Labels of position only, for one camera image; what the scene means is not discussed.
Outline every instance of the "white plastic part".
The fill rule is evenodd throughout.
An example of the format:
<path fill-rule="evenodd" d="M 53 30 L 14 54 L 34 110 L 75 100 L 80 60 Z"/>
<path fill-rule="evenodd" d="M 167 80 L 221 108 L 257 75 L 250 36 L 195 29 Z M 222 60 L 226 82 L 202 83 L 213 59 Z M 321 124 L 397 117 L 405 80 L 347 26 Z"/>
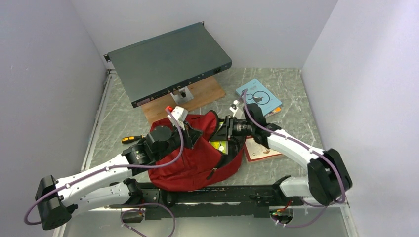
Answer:
<path fill-rule="evenodd" d="M 244 112 L 242 109 L 239 108 L 239 101 L 235 100 L 233 102 L 234 106 L 230 107 L 230 111 L 233 112 L 233 117 L 236 117 L 237 119 L 244 119 Z"/>
<path fill-rule="evenodd" d="M 80 213 L 104 207 L 111 204 L 124 204 L 129 200 L 129 189 L 124 183 L 108 186 L 98 189 L 81 197 L 77 202 L 78 208 L 73 212 L 72 216 Z"/>
<path fill-rule="evenodd" d="M 312 197 L 307 177 L 290 177 L 284 180 L 279 187 L 282 193 L 291 197 Z"/>
<path fill-rule="evenodd" d="M 292 137 L 287 132 L 285 132 L 283 129 L 276 130 L 276 133 L 282 134 L 286 136 L 287 138 Z M 311 150 L 317 151 L 320 154 L 323 154 L 323 150 L 319 148 L 312 147 L 306 143 L 304 143 L 306 146 L 308 146 Z M 317 158 L 318 156 L 310 153 L 307 149 L 302 147 L 300 144 L 291 141 L 289 139 L 285 139 L 283 137 L 277 136 L 275 134 L 272 134 L 268 137 L 268 145 L 270 149 L 273 149 L 275 151 L 281 152 L 286 157 L 294 160 L 299 165 L 301 165 L 305 170 L 307 170 L 307 164 L 310 163 L 311 159 Z"/>
<path fill-rule="evenodd" d="M 186 119 L 186 116 L 188 115 L 188 111 L 185 108 L 182 108 L 180 106 L 176 106 L 173 111 L 171 112 L 171 114 L 173 115 L 174 119 L 177 120 L 177 123 L 180 125 L 180 127 L 185 130 L 185 125 L 183 124 L 183 122 Z M 168 119 L 170 120 L 170 122 L 175 125 L 174 120 L 171 118 L 170 115 L 168 115 Z"/>
<path fill-rule="evenodd" d="M 305 215 L 308 215 L 308 208 L 307 208 L 307 204 L 303 204 L 303 206 L 304 206 L 304 214 Z"/>
<path fill-rule="evenodd" d="M 86 170 L 82 173 L 75 174 L 69 177 L 58 179 L 58 184 L 56 184 L 55 186 L 59 188 L 87 174 L 93 173 L 99 169 L 103 169 L 105 167 L 112 167 L 113 165 L 118 165 L 118 164 L 129 164 L 129 163 L 126 157 L 117 155 L 113 159 L 99 166 L 96 166 L 92 169 Z M 64 199 L 62 200 L 62 203 L 65 206 L 69 206 L 79 201 L 80 198 L 87 196 L 87 194 L 97 189 L 107 187 L 109 186 L 110 183 L 121 182 L 130 177 L 132 177 L 132 171 L 128 168 L 110 169 L 110 171 L 107 171 L 107 172 L 104 171 L 104 172 L 98 173 L 92 177 L 89 177 L 83 181 L 80 181 L 74 185 L 71 185 L 69 188 L 59 191 L 58 195 L 59 196 L 62 195 L 64 197 Z"/>

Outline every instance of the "metal base plate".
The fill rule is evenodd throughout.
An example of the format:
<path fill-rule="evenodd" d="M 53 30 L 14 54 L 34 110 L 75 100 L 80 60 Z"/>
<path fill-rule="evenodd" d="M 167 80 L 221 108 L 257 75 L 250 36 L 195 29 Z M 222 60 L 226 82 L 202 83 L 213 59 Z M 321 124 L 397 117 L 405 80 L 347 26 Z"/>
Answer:
<path fill-rule="evenodd" d="M 173 92 L 170 93 L 170 94 L 171 94 L 173 100 L 176 102 L 177 105 L 181 105 L 183 103 L 186 103 L 186 102 L 188 102 L 188 101 L 190 101 L 194 98 L 191 91 L 187 87 L 179 89 L 177 91 L 176 95 L 173 94 Z"/>

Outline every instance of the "red button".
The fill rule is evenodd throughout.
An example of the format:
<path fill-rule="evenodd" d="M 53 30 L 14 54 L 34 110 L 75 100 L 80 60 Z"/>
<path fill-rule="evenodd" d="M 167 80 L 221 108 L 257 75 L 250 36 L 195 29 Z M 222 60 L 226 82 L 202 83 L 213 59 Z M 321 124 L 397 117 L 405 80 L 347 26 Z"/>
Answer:
<path fill-rule="evenodd" d="M 168 109 L 168 110 L 169 110 L 169 112 L 172 112 L 172 111 L 173 111 L 172 106 L 167 106 L 167 107 L 166 107 L 166 109 Z"/>

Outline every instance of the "port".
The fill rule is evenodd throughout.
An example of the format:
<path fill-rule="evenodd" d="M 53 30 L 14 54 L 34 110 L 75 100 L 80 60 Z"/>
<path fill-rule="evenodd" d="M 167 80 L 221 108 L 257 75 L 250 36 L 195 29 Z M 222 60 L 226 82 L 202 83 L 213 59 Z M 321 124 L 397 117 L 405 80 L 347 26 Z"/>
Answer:
<path fill-rule="evenodd" d="M 220 67 L 220 68 L 216 68 L 216 69 L 214 69 L 214 74 L 217 74 L 217 73 L 219 73 L 219 72 L 221 72 L 221 67 Z"/>

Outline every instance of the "screwdriver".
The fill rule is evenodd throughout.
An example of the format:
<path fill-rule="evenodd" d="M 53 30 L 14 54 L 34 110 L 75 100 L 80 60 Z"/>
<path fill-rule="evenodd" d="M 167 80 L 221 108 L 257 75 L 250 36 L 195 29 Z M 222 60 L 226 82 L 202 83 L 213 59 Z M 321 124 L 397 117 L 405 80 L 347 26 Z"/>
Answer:
<path fill-rule="evenodd" d="M 129 136 L 129 137 L 124 137 L 123 139 L 121 139 L 121 142 L 122 144 L 129 144 L 131 142 L 136 142 L 142 138 L 144 138 L 144 136 Z"/>

